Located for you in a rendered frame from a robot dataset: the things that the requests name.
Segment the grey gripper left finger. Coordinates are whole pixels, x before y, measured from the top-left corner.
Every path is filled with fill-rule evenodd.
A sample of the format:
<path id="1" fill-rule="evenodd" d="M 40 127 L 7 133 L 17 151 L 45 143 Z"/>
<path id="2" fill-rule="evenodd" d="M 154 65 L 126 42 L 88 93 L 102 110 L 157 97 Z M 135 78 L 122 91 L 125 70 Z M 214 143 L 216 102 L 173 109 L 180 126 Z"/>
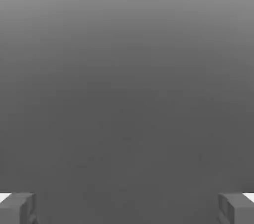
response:
<path id="1" fill-rule="evenodd" d="M 37 224 L 36 194 L 0 193 L 0 224 Z"/>

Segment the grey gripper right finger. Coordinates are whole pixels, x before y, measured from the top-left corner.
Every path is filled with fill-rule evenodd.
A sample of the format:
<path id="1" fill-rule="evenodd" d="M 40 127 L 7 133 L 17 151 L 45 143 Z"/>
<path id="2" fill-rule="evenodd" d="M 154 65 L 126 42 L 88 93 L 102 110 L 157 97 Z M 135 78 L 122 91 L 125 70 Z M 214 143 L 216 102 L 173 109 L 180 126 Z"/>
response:
<path id="1" fill-rule="evenodd" d="M 254 193 L 220 193 L 219 224 L 254 224 Z"/>

